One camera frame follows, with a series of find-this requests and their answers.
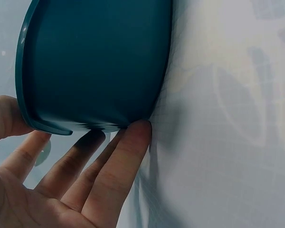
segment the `plastic container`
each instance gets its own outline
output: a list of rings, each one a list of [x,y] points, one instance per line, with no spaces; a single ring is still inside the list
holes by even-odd
[[[33,0],[16,91],[34,129],[105,132],[148,119],[165,76],[171,0]]]

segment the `light gray background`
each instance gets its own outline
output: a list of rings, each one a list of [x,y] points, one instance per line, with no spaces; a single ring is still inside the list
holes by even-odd
[[[15,95],[29,3],[0,0],[0,94]],[[151,149],[119,227],[285,228],[285,0],[175,0],[174,9]],[[26,185],[80,135],[54,136]],[[0,142],[0,162],[22,139]]]

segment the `teal container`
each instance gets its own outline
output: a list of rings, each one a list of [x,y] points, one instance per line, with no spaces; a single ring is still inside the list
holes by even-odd
[[[33,0],[16,56],[28,125],[113,132],[148,119],[171,41],[172,0]]]

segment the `knuckle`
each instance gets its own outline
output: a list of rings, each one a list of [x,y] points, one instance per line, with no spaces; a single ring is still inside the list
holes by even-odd
[[[99,173],[99,171],[97,171],[97,170],[88,169],[88,170],[85,170],[81,174],[81,176],[84,180],[84,183],[87,183],[88,185],[93,185],[98,173]]]
[[[57,166],[63,172],[74,174],[77,173],[77,170],[80,167],[80,162],[72,156],[65,155],[64,158],[57,162]]]
[[[129,193],[129,186],[125,182],[122,182],[114,173],[106,172],[99,174],[99,182],[104,186],[105,189],[108,189],[112,192],[118,194],[127,195]]]
[[[35,159],[32,154],[30,154],[29,152],[27,152],[25,150],[15,150],[15,152],[20,155],[20,158],[25,163],[32,163]]]
[[[140,157],[141,151],[138,149],[137,145],[131,141],[124,141],[119,144],[119,150]]]

